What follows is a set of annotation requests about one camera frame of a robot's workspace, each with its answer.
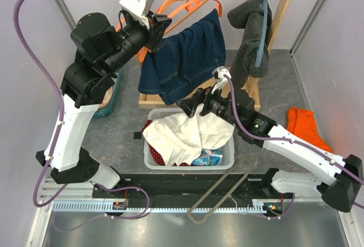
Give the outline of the dark blue denim garment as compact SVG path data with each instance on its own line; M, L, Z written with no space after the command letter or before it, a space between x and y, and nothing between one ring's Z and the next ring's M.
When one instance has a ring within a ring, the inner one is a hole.
M226 48L217 9L180 33L161 40L142 63L138 91L172 105L225 65Z

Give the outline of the white shirt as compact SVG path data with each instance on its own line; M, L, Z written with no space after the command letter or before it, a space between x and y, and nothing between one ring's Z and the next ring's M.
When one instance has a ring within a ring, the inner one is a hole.
M222 148L233 132L234 126L211 113L205 116L195 114L192 118L176 113L148 120L142 128L144 139L168 164L184 155L199 157L202 149Z

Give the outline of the white plastic basket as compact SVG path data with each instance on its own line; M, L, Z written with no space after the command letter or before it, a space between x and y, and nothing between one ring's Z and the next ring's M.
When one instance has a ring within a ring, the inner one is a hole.
M153 109L149 112L147 119L155 120L159 118L163 118L166 116L170 116L176 113L181 113L182 110L180 108L159 108ZM172 170L172 171L208 171L208 170L227 170L231 168L235 162L234 159L234 138L231 137L229 141L222 147L222 160L221 164L217 166L161 166L158 165L154 158L152 157L149 145L147 141L144 142L144 163L145 166L152 170Z

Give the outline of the blue floral garment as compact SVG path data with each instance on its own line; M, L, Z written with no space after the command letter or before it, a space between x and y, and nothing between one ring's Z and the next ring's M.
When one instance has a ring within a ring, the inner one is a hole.
M219 166L222 163L222 148L202 149L198 158L191 163L192 166Z

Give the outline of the red polka dot skirt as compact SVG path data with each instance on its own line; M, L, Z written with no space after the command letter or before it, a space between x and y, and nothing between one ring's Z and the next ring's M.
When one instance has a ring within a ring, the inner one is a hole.
M184 155L181 159L172 162L171 164L165 163L162 155L155 150L151 145L147 145L145 150L145 158L144 163L149 166L162 166L162 167L184 167L184 166L193 166L193 161L198 158L198 156L194 155L193 157Z

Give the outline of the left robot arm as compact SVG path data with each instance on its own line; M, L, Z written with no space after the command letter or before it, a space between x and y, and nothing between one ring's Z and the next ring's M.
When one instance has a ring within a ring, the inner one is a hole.
M48 163L57 184L91 181L101 184L111 197L120 197L125 184L120 174L90 156L81 145L89 123L114 85L118 71L143 47L155 49L172 19L149 12L148 27L121 11L126 24L116 30L102 13L83 16L71 32L77 47L74 62L66 69L61 83L61 130L54 132L54 148L36 153L43 166Z

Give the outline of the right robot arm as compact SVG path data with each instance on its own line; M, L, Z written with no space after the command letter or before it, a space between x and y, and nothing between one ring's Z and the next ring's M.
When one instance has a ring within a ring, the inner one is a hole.
M362 160L351 154L344 158L312 145L254 109L254 100L246 91L232 90L226 98L212 88L199 88L192 97L179 100L179 108L193 117L199 106L201 116L215 114L237 128L247 143L278 153L312 173L311 179L300 174L297 179L278 169L268 171L260 184L265 197L278 193L297 193L307 189L333 209L348 213L363 185Z

